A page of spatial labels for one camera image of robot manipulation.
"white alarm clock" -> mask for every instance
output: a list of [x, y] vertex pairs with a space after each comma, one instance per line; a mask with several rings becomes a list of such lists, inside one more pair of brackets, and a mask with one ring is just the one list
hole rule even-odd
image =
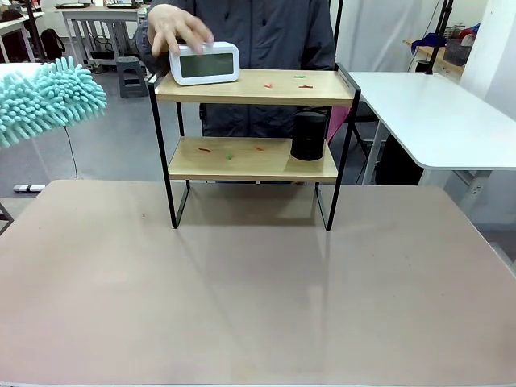
[[203, 44], [202, 55], [180, 44], [180, 56], [171, 52], [170, 69], [174, 80], [182, 86], [233, 82], [240, 76], [239, 49], [231, 43]]

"pink object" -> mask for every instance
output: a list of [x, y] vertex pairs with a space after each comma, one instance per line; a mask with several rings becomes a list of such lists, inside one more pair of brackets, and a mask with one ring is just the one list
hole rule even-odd
[[346, 122], [346, 118], [349, 115], [349, 109], [347, 107], [334, 107], [331, 110], [330, 127], [328, 128], [327, 140], [331, 141], [337, 134], [343, 123]]

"gray jacket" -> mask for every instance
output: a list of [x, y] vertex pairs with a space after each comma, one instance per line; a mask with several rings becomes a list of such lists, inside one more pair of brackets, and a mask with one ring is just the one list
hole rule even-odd
[[[215, 41], [235, 44], [243, 69], [329, 70], [335, 61], [328, 0], [153, 0], [199, 17]], [[135, 35], [144, 63], [156, 71], [167, 56], [152, 58], [147, 22]], [[290, 137], [295, 107], [201, 105], [204, 135]]]

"two-tier shelf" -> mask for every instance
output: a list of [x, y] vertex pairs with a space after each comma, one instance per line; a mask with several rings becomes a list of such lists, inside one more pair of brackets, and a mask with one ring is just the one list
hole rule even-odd
[[[311, 85], [313, 89], [300, 89]], [[315, 194], [326, 229], [331, 229], [342, 184], [352, 124], [360, 100], [360, 88], [347, 71], [336, 65], [335, 71], [292, 71], [242, 69], [240, 79], [232, 83], [179, 86], [170, 73], [154, 75], [149, 81], [152, 113], [160, 149], [172, 225], [177, 228], [188, 198], [190, 181], [296, 181], [315, 183]], [[175, 102], [181, 139], [167, 160], [158, 102]], [[351, 107], [340, 166], [337, 168], [327, 144], [321, 160], [301, 161], [290, 155], [291, 139], [255, 139], [231, 137], [185, 137], [182, 102], [234, 103], [240, 105], [347, 106]], [[170, 181], [186, 181], [176, 213]], [[319, 184], [335, 184], [327, 214]]]

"gray stool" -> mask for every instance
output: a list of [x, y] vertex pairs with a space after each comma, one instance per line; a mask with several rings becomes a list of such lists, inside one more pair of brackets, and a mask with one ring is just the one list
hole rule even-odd
[[[134, 71], [137, 78], [126, 78], [126, 71]], [[120, 97], [129, 98], [129, 93], [139, 93], [141, 97], [148, 96], [144, 71], [136, 56], [119, 56], [116, 60], [116, 72], [119, 75]]]

